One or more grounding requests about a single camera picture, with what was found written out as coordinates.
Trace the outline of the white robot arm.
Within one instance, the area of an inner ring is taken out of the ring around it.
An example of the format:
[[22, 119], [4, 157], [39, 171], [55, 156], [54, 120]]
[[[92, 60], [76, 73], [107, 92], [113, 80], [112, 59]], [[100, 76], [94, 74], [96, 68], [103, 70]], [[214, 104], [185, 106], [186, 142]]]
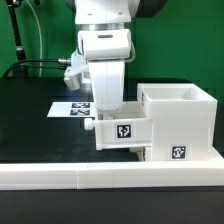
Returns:
[[115, 113], [123, 101], [125, 64], [135, 58], [133, 18], [152, 18], [168, 0], [66, 0], [75, 13], [77, 57], [72, 68], [90, 73], [95, 108]]

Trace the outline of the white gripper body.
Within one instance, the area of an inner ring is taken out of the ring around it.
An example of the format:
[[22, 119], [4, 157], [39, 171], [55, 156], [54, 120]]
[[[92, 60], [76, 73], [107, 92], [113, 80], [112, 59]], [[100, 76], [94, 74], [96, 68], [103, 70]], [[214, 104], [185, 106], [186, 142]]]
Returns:
[[78, 32], [78, 50], [64, 73], [72, 91], [80, 88], [79, 75], [89, 72], [95, 108], [99, 112], [119, 111], [123, 101], [125, 59], [131, 51], [129, 29]]

